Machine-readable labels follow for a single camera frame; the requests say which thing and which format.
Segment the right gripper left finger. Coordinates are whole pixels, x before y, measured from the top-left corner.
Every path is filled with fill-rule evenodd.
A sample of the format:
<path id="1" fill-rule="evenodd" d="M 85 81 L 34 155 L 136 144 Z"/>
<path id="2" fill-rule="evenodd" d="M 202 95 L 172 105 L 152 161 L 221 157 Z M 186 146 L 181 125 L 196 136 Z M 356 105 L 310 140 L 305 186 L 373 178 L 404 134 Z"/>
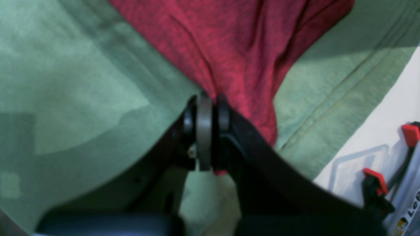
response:
<path id="1" fill-rule="evenodd" d="M 178 215 L 185 180 L 211 169 L 213 103 L 193 96 L 135 164 L 107 183 L 46 213 L 36 236 L 184 236 Z"/>

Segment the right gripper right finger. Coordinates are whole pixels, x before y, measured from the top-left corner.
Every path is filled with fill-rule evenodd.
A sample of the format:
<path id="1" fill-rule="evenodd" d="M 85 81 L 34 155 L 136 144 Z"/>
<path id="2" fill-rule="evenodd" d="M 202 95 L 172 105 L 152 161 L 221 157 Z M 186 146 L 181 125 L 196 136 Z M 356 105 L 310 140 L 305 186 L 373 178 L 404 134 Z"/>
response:
<path id="1" fill-rule="evenodd" d="M 213 168 L 233 178 L 236 236 L 385 236 L 382 222 L 315 185 L 279 157 L 258 130 L 217 96 Z"/>

